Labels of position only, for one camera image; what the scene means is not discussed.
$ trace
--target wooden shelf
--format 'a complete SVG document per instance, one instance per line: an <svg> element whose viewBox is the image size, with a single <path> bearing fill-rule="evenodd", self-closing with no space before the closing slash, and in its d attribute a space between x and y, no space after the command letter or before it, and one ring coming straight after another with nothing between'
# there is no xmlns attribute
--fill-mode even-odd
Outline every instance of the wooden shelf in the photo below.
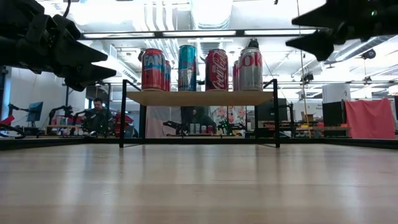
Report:
<svg viewBox="0 0 398 224"><path fill-rule="evenodd" d="M272 92L129 91L127 97L143 106L257 106L272 99Z"/></svg>

